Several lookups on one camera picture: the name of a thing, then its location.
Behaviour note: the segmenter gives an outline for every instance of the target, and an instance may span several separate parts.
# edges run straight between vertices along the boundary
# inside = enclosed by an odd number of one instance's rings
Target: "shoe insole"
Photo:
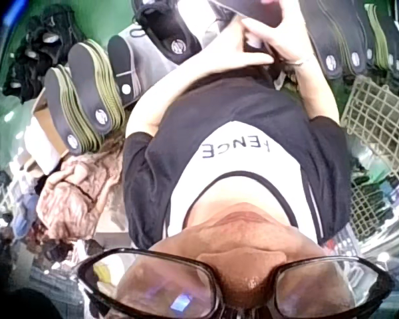
[[[278,0],[263,4],[261,0],[211,0],[216,5],[226,8],[243,17],[258,20],[276,28],[282,22],[282,10]]]
[[[360,30],[362,26],[351,1],[319,0],[332,21],[340,45],[344,69],[350,74],[362,74],[366,70],[366,48]]]
[[[140,95],[140,92],[136,91],[133,81],[136,70],[132,49],[122,37],[114,35],[108,42],[108,55],[120,90],[122,105],[127,106]]]
[[[367,4],[365,5],[365,9],[375,36],[374,65],[382,70],[389,70],[388,45],[386,35],[384,34],[380,21],[378,21],[377,18],[376,5]]]
[[[366,59],[369,65],[374,64],[374,51],[375,51],[375,38],[374,31],[372,30],[370,19],[366,13],[363,0],[352,0],[356,8],[356,14],[359,19],[359,23],[362,26],[362,35],[366,43]]]
[[[386,35],[388,47],[388,62],[395,75],[399,76],[399,30],[394,21],[379,8],[376,10],[378,22]]]
[[[318,1],[300,0],[301,11],[325,76],[328,79],[340,78],[343,69],[337,38]]]
[[[94,65],[91,54],[82,43],[77,43],[71,48],[68,54],[68,64],[71,69],[72,81],[88,121],[99,134],[109,133],[113,123],[99,94],[97,66]]]
[[[111,116],[112,129],[117,130],[124,122],[125,113],[122,108],[121,97],[118,93],[108,55],[99,44],[91,39],[86,40],[85,45],[89,48],[95,65],[98,65],[97,70],[99,72],[96,75],[100,80],[96,79],[96,83],[100,88],[99,95],[102,101],[105,101],[104,105]]]
[[[62,106],[61,106],[61,87],[55,70],[50,69],[45,77],[46,99],[51,113],[53,125],[55,126],[59,136],[65,143],[65,146],[72,154],[79,155],[82,153],[81,143],[69,126]]]

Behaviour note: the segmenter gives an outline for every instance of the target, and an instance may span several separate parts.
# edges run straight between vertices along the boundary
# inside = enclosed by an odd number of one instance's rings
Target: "white plastic basket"
[[[399,97],[387,85],[379,87],[357,76],[341,125],[378,155],[399,181]]]
[[[399,97],[387,85],[379,87],[370,78],[357,76],[341,126],[371,149],[399,182]],[[375,211],[380,203],[372,202],[373,195],[352,185],[351,225],[359,240],[375,233],[381,223]]]

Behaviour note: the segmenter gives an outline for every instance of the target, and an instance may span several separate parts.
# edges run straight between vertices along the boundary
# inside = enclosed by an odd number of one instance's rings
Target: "pink fabric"
[[[86,154],[68,159],[61,171],[74,168],[74,173],[57,183],[49,182],[42,190],[37,213],[47,227],[50,239],[77,240],[93,236],[100,213],[95,211],[96,200],[109,177],[121,174],[124,140],[108,142],[99,154]],[[71,181],[76,171],[87,171],[84,180],[76,185]]]

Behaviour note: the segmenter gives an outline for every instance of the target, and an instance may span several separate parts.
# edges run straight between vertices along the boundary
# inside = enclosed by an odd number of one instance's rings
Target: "hand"
[[[268,42],[289,63],[313,56],[313,48],[301,13],[299,0],[279,0],[283,20],[276,28],[268,27],[254,19],[243,19],[245,28]]]
[[[106,181],[106,186],[111,188],[112,186],[118,184],[118,182],[120,181],[120,176],[121,176],[121,174],[110,176],[108,178],[108,180]]]
[[[193,60],[200,66],[201,72],[212,74],[273,63],[272,56],[268,54],[243,51],[244,30],[240,18],[234,18],[213,42],[195,55]]]

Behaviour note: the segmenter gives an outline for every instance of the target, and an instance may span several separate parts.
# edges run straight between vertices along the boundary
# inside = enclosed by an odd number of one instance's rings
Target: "black insole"
[[[96,69],[86,47],[80,43],[73,46],[68,54],[68,64],[71,69],[72,82],[87,120],[99,134],[109,133],[112,130],[111,117],[99,95]],[[97,112],[106,114],[104,123],[98,121]]]
[[[108,56],[117,82],[123,106],[134,101],[133,74],[134,57],[129,44],[119,35],[114,35],[108,42]],[[126,93],[124,85],[130,86],[130,92]]]
[[[389,67],[395,75],[399,75],[399,30],[394,21],[379,8],[376,10],[378,22],[386,35]]]
[[[300,0],[300,6],[324,74],[329,79],[340,78],[341,53],[329,18],[322,11],[318,0]]]
[[[53,125],[55,126],[59,136],[62,138],[62,141],[68,150],[72,154],[80,155],[82,153],[81,143],[67,123],[67,119],[65,118],[61,105],[61,86],[59,85],[59,81],[55,72],[51,69],[46,73],[45,87],[47,105],[51,113]],[[76,141],[76,147],[74,147],[74,143],[70,144],[69,141],[71,140]]]
[[[340,31],[338,40],[348,51],[348,56],[344,58],[347,71],[354,74],[363,73],[366,69],[366,48],[360,35],[362,26],[357,19],[355,6],[351,1],[319,1]]]
[[[352,0],[356,8],[356,14],[362,26],[362,35],[366,43],[366,58],[369,65],[374,65],[375,36],[372,30],[368,13],[365,10],[363,0]]]

